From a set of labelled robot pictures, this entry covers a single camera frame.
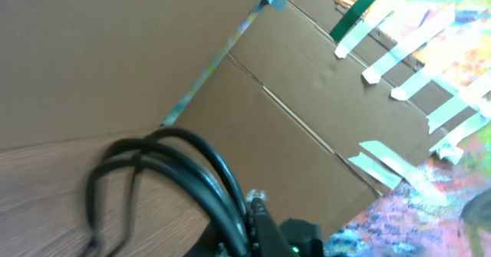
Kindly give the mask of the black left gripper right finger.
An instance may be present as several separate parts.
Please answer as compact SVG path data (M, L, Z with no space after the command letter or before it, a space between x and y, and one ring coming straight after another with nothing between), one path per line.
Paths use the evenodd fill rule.
M282 235L265 206L263 190L247 193L249 204L249 238L253 257L296 257L298 254Z

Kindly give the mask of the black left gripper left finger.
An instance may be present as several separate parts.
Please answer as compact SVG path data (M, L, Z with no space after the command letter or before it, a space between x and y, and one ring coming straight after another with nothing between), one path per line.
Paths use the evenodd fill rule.
M210 222L184 257L229 257L223 230Z

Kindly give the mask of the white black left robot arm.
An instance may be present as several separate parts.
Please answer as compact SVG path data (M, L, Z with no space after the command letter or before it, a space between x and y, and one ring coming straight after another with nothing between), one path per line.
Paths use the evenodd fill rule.
M266 194L253 189L246 197L249 217L246 221L251 257L323 257L321 228L302 219L287 219L276 224L265 204ZM226 238L210 223L185 257L234 256Z

